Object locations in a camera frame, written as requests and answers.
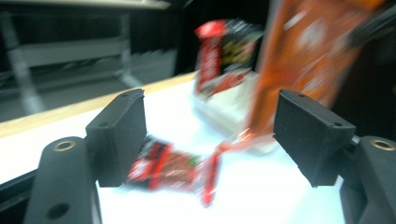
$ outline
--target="floor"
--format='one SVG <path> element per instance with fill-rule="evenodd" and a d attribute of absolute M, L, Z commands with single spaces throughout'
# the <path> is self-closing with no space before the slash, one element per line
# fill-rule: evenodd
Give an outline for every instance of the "floor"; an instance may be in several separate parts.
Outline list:
<path fill-rule="evenodd" d="M 132 74 L 142 84 L 173 75 L 175 50 L 156 50 L 131 56 Z M 127 90 L 115 74 L 116 58 L 57 64 L 32 70 L 35 85 L 47 109 L 89 100 L 115 91 Z M 0 74 L 0 122 L 26 116 L 19 100 L 18 86 L 10 72 Z"/>

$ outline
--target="candy wrapper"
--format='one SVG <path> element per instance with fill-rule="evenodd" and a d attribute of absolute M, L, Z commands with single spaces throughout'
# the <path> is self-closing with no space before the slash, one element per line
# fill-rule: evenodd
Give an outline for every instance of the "candy wrapper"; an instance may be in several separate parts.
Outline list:
<path fill-rule="evenodd" d="M 240 20 L 218 20 L 195 33 L 201 40 L 195 94 L 208 98 L 241 84 L 256 61 L 263 29 Z"/>
<path fill-rule="evenodd" d="M 194 192 L 204 207 L 213 203 L 219 154 L 202 156 L 174 148 L 172 143 L 147 136 L 127 183 L 145 189 Z"/>

